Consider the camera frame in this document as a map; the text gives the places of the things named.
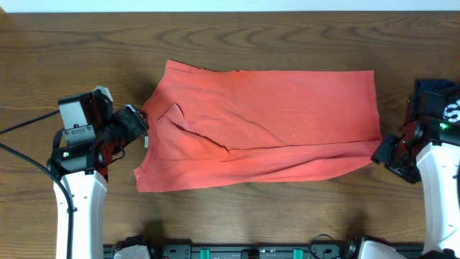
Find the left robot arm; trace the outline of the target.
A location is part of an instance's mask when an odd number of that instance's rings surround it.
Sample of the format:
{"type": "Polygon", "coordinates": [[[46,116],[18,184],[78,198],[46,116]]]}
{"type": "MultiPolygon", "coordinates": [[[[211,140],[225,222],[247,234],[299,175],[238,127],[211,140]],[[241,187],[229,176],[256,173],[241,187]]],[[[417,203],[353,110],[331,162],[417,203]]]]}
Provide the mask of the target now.
{"type": "Polygon", "coordinates": [[[57,176],[57,258],[102,258],[104,200],[108,169],[125,155],[124,148],[147,131],[147,114],[127,104],[117,112],[61,104],[64,128],[53,144],[48,168],[57,176]]]}

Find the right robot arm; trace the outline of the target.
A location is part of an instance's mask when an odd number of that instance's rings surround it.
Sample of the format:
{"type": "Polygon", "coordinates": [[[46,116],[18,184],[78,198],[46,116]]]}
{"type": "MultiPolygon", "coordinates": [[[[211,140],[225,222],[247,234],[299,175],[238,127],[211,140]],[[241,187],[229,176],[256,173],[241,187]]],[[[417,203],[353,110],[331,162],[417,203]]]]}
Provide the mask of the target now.
{"type": "Polygon", "coordinates": [[[388,135],[374,163],[409,183],[421,182],[425,206],[422,258],[459,257],[459,126],[424,117],[388,135]]]}

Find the red t-shirt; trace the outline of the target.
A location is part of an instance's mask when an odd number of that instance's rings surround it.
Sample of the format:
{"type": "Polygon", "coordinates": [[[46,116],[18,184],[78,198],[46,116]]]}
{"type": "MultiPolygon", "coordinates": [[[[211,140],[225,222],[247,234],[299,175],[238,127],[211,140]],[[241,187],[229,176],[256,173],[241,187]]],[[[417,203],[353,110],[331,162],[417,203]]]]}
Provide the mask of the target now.
{"type": "Polygon", "coordinates": [[[321,181],[381,143],[373,71],[210,71],[169,60],[144,104],[140,192],[321,181]]]}

